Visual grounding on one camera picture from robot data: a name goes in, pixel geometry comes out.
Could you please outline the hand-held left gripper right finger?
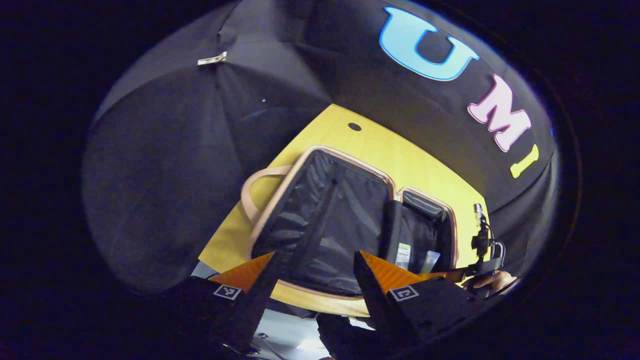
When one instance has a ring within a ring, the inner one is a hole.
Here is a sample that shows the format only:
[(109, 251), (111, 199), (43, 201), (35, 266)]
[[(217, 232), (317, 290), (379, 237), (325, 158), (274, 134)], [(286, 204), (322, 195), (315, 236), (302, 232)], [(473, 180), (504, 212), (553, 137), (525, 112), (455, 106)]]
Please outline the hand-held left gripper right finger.
[(366, 251), (353, 272), (381, 341), (392, 349), (426, 345), (459, 330), (483, 309), (483, 298), (442, 275), (423, 278)]

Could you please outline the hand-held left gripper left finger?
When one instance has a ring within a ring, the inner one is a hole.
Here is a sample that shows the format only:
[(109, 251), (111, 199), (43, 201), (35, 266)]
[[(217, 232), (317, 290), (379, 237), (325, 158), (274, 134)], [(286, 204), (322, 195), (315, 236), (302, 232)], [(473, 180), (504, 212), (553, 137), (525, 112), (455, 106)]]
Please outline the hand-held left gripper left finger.
[(271, 251), (210, 278), (190, 276), (164, 292), (160, 304), (198, 350), (247, 354), (281, 276), (280, 262)]

